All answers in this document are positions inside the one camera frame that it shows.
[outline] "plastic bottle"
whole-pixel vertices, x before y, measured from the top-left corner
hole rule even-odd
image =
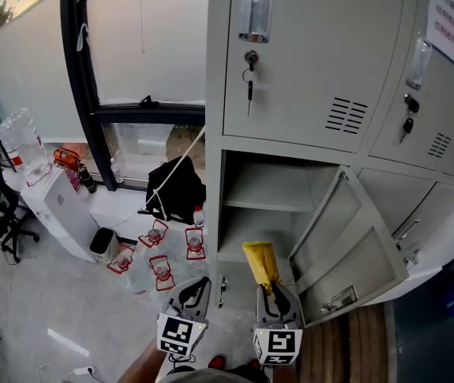
[[[196,227],[203,227],[203,210],[200,208],[200,206],[195,206],[195,211],[193,212],[193,221],[195,222]]]
[[[0,141],[5,148],[10,161],[16,168],[22,168],[22,160],[19,156],[19,137],[16,136],[14,132],[14,126],[12,125],[12,120],[7,117],[0,124]]]
[[[23,164],[23,173],[26,183],[34,186],[42,177],[51,171],[51,163],[48,160],[41,137],[35,128],[34,119],[26,108],[21,108],[9,116],[18,138],[18,153]]]
[[[113,175],[115,176],[116,182],[117,183],[123,183],[124,182],[124,177],[122,177],[122,175],[120,173],[120,166],[115,161],[115,158],[112,157],[109,161],[112,162],[111,169],[112,169]]]

